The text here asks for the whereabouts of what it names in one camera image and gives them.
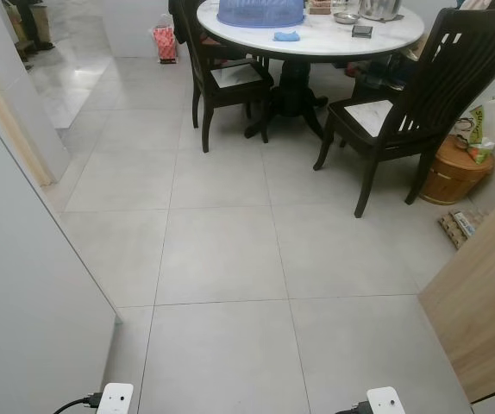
white marble tabletop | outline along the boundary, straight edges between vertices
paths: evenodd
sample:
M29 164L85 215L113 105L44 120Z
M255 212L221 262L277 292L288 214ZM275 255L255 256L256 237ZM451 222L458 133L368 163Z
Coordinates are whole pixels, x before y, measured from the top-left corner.
M373 26L372 39L351 37L353 25L336 23L332 15L307 15L302 24L290 28L237 28L221 23L216 14L218 0L207 0L197 9L197 19L210 33L245 47L306 56L354 56L389 52L410 45L422 36L422 19L402 7L404 18L376 22L361 17L358 24ZM297 31L300 41L274 41L275 32Z

table leg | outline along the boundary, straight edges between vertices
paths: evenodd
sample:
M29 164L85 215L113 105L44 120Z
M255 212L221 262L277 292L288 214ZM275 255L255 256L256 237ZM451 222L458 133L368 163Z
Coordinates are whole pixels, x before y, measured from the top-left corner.
M316 118L315 106L322 108L328 103L326 97L315 97L309 87L310 63L287 60L282 65L279 85L274 87L271 95L271 118L275 115L302 116L309 127L321 139L323 127ZM260 125L248 127L244 133L250 138L260 131Z

blue plastic food cover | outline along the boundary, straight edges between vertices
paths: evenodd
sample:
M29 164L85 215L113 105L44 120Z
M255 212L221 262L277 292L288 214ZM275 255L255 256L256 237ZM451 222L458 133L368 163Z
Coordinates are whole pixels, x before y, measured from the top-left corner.
M241 28L284 28L303 21L304 0L221 0L217 18Z

cushion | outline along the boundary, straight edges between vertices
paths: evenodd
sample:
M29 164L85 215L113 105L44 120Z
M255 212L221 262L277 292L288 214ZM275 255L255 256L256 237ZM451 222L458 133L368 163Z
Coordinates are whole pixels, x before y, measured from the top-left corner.
M375 138L382 128L385 117L392 108L393 103L388 100L376 101L369 103L360 103L358 105L346 106L345 110L350 116L358 122L367 133Z
M209 36L208 37L205 37L204 39L201 39L202 41L202 45L204 46L222 46L221 43L219 43L218 41L214 40L214 39L211 39Z
M211 71L211 75L213 75L219 88L249 84L263 79L257 71L248 64L214 69Z

stainless steel pot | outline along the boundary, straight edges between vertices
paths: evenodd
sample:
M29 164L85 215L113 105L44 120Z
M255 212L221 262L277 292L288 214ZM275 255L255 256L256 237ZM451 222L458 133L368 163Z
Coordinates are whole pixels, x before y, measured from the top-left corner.
M359 14L371 20L393 20L401 0L361 0Z

